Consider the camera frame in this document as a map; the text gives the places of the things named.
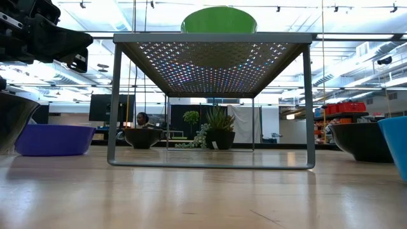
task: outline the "person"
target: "person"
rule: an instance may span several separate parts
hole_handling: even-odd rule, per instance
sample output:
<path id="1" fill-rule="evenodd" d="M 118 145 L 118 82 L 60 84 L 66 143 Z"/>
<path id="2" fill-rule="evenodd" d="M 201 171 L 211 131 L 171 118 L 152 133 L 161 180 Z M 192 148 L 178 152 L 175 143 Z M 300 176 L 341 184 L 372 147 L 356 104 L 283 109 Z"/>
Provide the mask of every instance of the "person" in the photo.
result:
<path id="1" fill-rule="evenodd" d="M 148 123 L 148 115 L 144 112 L 140 112 L 137 114 L 137 126 L 136 128 L 145 128 L 148 127 L 150 125 L 150 123 Z"/>

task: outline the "dark hair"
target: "dark hair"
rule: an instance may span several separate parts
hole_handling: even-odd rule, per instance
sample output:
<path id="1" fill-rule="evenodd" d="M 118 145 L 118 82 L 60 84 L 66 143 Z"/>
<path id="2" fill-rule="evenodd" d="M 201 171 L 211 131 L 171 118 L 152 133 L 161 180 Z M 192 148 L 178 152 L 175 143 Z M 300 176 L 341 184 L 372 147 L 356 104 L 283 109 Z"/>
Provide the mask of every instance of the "dark hair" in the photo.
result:
<path id="1" fill-rule="evenodd" d="M 144 112 L 140 112 L 138 115 L 142 115 L 142 117 L 144 118 L 144 120 L 146 121 L 146 123 L 148 122 L 149 118 L 148 115 Z"/>

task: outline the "black partition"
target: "black partition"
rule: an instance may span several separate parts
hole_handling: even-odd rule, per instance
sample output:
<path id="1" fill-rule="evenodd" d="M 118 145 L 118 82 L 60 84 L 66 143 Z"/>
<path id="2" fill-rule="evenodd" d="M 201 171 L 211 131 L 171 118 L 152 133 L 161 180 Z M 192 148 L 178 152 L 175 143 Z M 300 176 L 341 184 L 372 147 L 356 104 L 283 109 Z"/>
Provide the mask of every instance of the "black partition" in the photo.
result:
<path id="1" fill-rule="evenodd" d="M 226 106 L 221 107 L 226 114 L 228 108 Z M 170 124 L 172 130 L 181 130 L 184 132 L 184 136 L 188 139 L 193 139 L 197 135 L 197 131 L 200 130 L 201 124 L 208 123 L 206 114 L 212 109 L 211 105 L 171 105 L 171 119 Z M 189 123 L 184 121 L 184 113 L 187 111 L 197 111 L 199 113 L 199 121 L 197 124 L 192 125 L 192 132 Z"/>
<path id="2" fill-rule="evenodd" d="M 180 130 L 184 132 L 184 136 L 188 139 L 193 138 L 197 130 L 199 130 L 199 122 L 192 125 L 192 132 L 190 124 L 184 121 L 184 113 L 187 111 L 199 111 L 199 105 L 171 105 L 171 119 L 170 124 L 172 130 Z"/>

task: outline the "wooden floor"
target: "wooden floor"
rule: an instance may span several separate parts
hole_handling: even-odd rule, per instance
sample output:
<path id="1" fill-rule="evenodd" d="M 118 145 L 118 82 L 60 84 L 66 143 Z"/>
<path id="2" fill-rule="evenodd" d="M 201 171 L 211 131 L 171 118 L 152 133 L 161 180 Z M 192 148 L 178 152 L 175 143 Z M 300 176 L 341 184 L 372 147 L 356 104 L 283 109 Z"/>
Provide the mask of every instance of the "wooden floor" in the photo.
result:
<path id="1" fill-rule="evenodd" d="M 312 170 L 113 167 L 85 156 L 0 155 L 0 228 L 407 228 L 407 184 L 391 164 L 318 151 Z M 119 160 L 297 165 L 305 151 L 135 151 Z"/>

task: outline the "white label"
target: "white label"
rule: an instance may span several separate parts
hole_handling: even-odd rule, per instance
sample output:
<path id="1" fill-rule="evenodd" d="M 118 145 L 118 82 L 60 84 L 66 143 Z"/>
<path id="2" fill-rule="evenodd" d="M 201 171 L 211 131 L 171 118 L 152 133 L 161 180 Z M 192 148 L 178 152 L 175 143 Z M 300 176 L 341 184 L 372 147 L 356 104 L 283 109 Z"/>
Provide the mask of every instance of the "white label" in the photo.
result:
<path id="1" fill-rule="evenodd" d="M 213 145 L 214 149 L 218 149 L 216 142 L 212 142 L 212 145 Z"/>

